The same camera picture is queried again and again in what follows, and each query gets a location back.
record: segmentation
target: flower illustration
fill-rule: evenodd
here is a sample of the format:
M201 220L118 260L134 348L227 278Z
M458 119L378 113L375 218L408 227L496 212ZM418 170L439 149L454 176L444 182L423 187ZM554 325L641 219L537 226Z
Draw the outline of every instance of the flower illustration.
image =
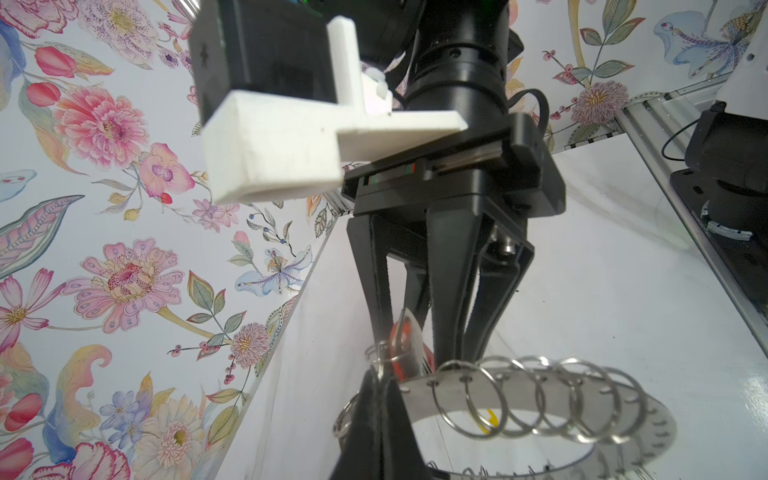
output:
M0 478L18 478L32 463L34 451L27 439L18 439L0 450Z
M38 67L46 75L55 77L74 78L74 73L78 66L74 58L65 53L61 53L56 47L40 47L35 50L35 60Z
M182 194L194 187L194 179L166 144L152 144L150 151L139 157L139 178L150 197L163 192Z
M169 399L144 420L131 464L135 480L188 480L203 452L205 432L187 396Z
M75 0L0 0L0 20L29 38L39 37L39 30L61 33L77 17Z
M279 250L270 248L265 251L267 258L264 260L266 276L257 271L246 272L240 275L235 283L235 290L254 293L256 296L266 296L270 292L277 291L283 294L283 289L289 286L303 285L301 270L312 263L312 248L299 252L293 262L283 257Z
M136 413L126 415L126 421L115 433L109 436L109 442L112 443L120 440L118 444L119 449L124 449L128 441L134 444L138 443L144 433L144 430L141 429L141 423L148 415L149 412L146 410L139 410Z
M184 25L184 30L181 31L181 35L179 35L179 38L182 40L187 40L190 37L190 31L192 31L192 22L189 21L189 18L184 16L184 13L182 13L184 10L179 6L178 0L170 0L170 3L174 6L174 8L181 13L181 15L174 15L172 13L168 14L168 20L171 20L172 22L181 23Z
M136 0L80 0L80 26L136 65L152 60L159 36Z
M28 315L48 305L64 289L65 283L62 283L43 298L43 293L45 293L52 278L52 271L41 268L35 274L35 279L32 280L32 285L29 287L29 299L27 303L24 303L24 306L22 306L22 285L13 275L9 275L0 283L0 293L11 307L8 309L0 306L0 353L16 344L18 334L22 331L22 325L33 330L40 330L48 326L46 319L33 318Z
M101 87L78 87L56 106L61 109L53 112L56 132L78 157L102 170L112 164L126 168L138 158L140 145L148 144L144 114L126 97L114 100Z
M187 100L197 105L197 88L194 85L190 87L190 94L187 95Z
M583 125L605 124L627 100L629 95L624 85L613 80L594 83L579 94L571 120Z
M766 0L750 0L736 8L720 29L720 38L707 34L707 20L699 12L678 12L662 18L654 34L664 43L664 60L672 65L690 64L688 78L721 74L735 68L750 45Z
M168 50L167 48L161 48L157 53L160 55L160 60L165 63L166 66L176 68L179 66L179 56L175 52Z
M112 403L99 409L99 413L109 417L101 424L101 429L119 429L130 423L135 413L139 411L139 402L134 400L134 393L115 392Z
M38 107L50 107L61 98L61 90L49 82L31 84L27 88L27 98Z
M112 309L104 320L106 333L138 326L141 310L157 312L167 304L181 303L174 285L184 274L178 270L164 273L176 266L176 254L156 248L154 239L136 240L133 248L108 244L104 256L104 262L85 259L83 268L97 276L69 280L63 294L77 294L74 311L84 319L96 319Z
M266 327L260 323L245 325L232 338L231 349L233 360L244 369L260 361L270 349Z
M103 443L81 443L72 462L35 469L30 480L130 480L128 460L120 450Z

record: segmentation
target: white 3d-printed bracket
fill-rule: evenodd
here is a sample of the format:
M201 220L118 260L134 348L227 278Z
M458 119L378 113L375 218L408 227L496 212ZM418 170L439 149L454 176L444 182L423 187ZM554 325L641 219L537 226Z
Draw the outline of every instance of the white 3d-printed bracket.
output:
M392 92L360 71L355 23L328 24L338 104L232 90L202 136L217 204L287 200L338 187L341 166L462 131L456 111L392 111Z

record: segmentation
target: green leaf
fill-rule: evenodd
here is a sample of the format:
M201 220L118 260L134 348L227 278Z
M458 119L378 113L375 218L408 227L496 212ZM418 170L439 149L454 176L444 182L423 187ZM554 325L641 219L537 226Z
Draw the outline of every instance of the green leaf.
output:
M256 225L255 223L251 222L250 220L245 220L246 223L248 223L248 227L251 227L253 230L263 230L264 227L261 225Z
M239 413L240 411L237 409L237 405L232 405L226 407L216 416L216 419L210 425L210 430L208 430L208 445L213 445L214 443L225 439L234 431Z
M227 319L227 323L224 324L224 332L232 333L235 330L237 330L237 327L239 327L240 324L243 322L244 316L245 316L245 312L235 313L229 319Z
M130 192L133 190L133 188L129 187L128 185L118 182L117 180L110 180L108 178L105 178L103 180L96 180L95 182L91 182L92 184L104 184L108 187L117 188L118 190L124 190L127 192Z
M627 23L622 24L619 28L616 29L613 35L608 37L608 40L605 41L605 44L616 45L617 43L621 43L626 37L629 36L630 33L632 33L635 27L643 22L643 20L645 20L645 18L632 18Z
M221 290L219 293L216 294L216 298L214 299L214 315L219 313L224 308L224 290Z
M292 223L293 223L293 220L291 220L290 222L286 223L286 226L283 227L283 238L286 240L286 243L290 242L290 235L288 234L288 229L290 228L290 224L292 224Z
M264 207L264 218L266 218L266 222L269 225L272 225L272 228L277 228L275 224L275 217L272 216L269 208Z
M248 260L248 259L247 259L245 256L243 256L243 255L235 255L234 257L232 257L232 258L230 258L229 260L227 260L227 262L229 262L229 263L234 263L234 264L235 264L235 265L237 265L237 266L246 266L246 265L250 265L250 260Z
M600 34L594 28L582 28L580 30L581 37L584 39L584 43L587 45L602 45L603 40L600 38Z
M634 10L637 0L607 0L603 8L603 30L609 36Z
M248 260L253 260L253 250L251 250L250 245L238 240L232 240L232 244L237 248L238 252L243 254L243 257L246 257Z
M592 74L592 70L587 67L576 67L571 70L571 74L576 77L576 80L582 81Z
M227 338L223 333L217 333L208 340L208 346L221 346L224 344L224 339Z
M69 206L83 196L44 200L18 220L0 227L0 279L40 258L51 245Z
M629 65L627 62L621 60L609 60L595 68L594 76L597 78L609 78L620 74L624 70L629 70L632 67L634 67L634 65Z
M577 144L580 141L587 140L594 132L598 131L600 125L579 125L568 138L569 144Z
M187 292L195 305L211 311L214 307L214 289L190 270Z
M191 317L187 319L190 323L205 323L208 320L212 319L214 316L210 313L195 313Z
M213 403L227 403L237 397L240 394L238 389L224 389L220 390L213 395L207 395L208 399Z

